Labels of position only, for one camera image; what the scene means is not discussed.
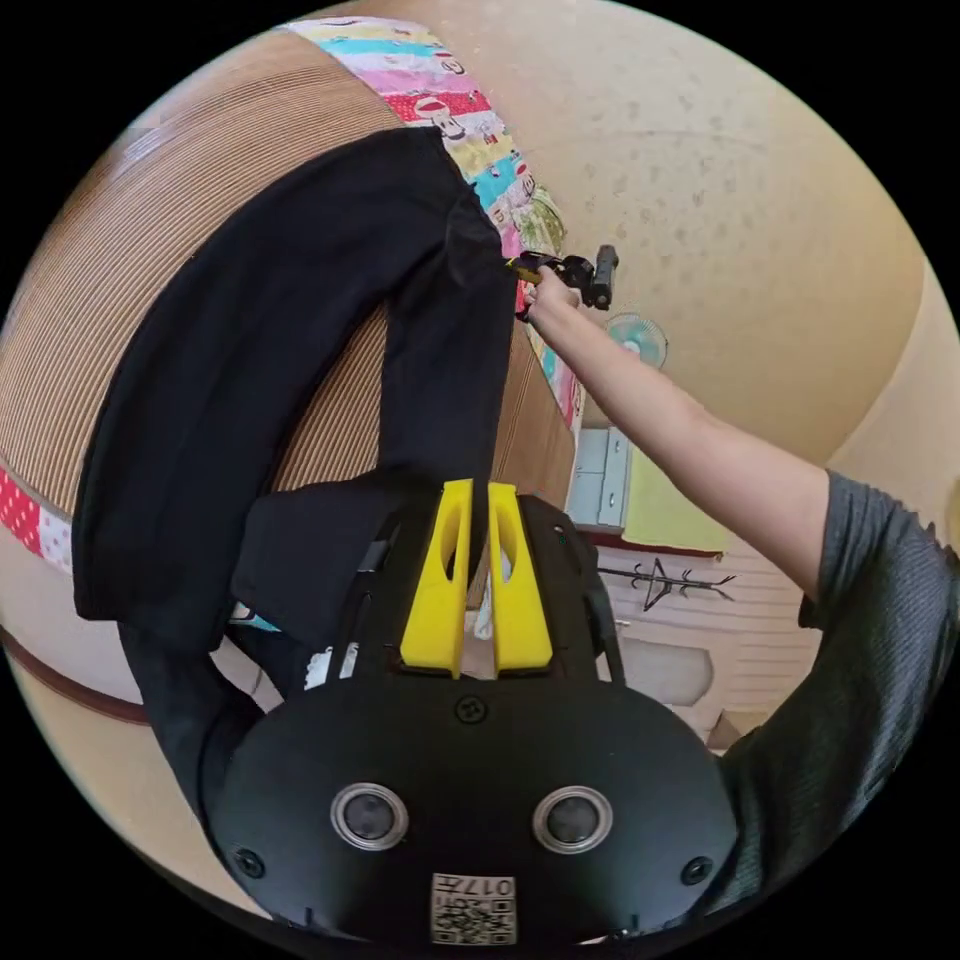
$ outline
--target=bed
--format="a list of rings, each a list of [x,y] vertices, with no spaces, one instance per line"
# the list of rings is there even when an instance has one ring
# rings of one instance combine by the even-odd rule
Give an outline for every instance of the bed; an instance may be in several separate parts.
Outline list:
[[[42,598],[69,594],[84,451],[147,308],[268,183],[320,152],[405,124],[449,134],[449,152],[475,185],[505,255],[560,252],[560,212],[463,65],[426,28],[373,18],[287,24],[209,64],[123,134],[51,225],[0,336],[0,619],[8,650],[45,682],[88,706],[142,719],[113,625],[71,621],[61,611],[51,637]],[[277,489],[347,479],[374,465],[385,321],[383,308],[375,310],[317,391]],[[517,324],[494,478],[563,507],[582,408],[570,371]],[[17,551],[6,549],[11,538]],[[14,563],[23,569],[8,575]],[[474,606],[485,575],[482,566]],[[234,682],[257,689],[258,668],[237,651],[221,656]]]

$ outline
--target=screw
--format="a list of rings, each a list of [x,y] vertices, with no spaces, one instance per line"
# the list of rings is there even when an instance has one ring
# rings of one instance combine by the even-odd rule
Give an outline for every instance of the screw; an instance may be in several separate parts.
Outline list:
[[[263,861],[252,850],[247,850],[246,847],[234,850],[233,862],[237,865],[237,869],[251,880],[259,880],[266,869]]]
[[[454,712],[461,723],[482,723],[487,716],[487,705],[479,697],[461,697]]]
[[[713,870],[713,861],[709,857],[694,857],[680,871],[680,882],[686,887],[703,883]]]

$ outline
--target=cabinet drawer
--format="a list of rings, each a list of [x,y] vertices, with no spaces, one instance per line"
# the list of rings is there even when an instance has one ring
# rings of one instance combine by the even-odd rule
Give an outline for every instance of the cabinet drawer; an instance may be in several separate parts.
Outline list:
[[[581,430],[577,441],[576,473],[603,473],[607,464],[609,430]]]
[[[603,495],[602,473],[580,473],[573,478],[567,516],[577,527],[595,527],[600,519],[600,497]]]
[[[629,481],[630,443],[619,430],[611,427],[607,437],[603,488],[597,515],[600,526],[623,529],[627,516]]]

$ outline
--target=qr code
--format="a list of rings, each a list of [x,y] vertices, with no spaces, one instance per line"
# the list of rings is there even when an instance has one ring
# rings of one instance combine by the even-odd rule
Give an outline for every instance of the qr code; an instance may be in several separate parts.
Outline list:
[[[514,879],[435,873],[430,927],[433,942],[438,944],[493,947],[516,943]]]

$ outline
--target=hand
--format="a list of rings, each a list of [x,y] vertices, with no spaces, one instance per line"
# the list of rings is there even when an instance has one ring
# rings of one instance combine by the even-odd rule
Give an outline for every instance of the hand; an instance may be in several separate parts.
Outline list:
[[[549,324],[571,307],[580,306],[580,292],[568,287],[549,267],[540,268],[540,283],[524,295],[530,307],[530,319],[537,330]]]

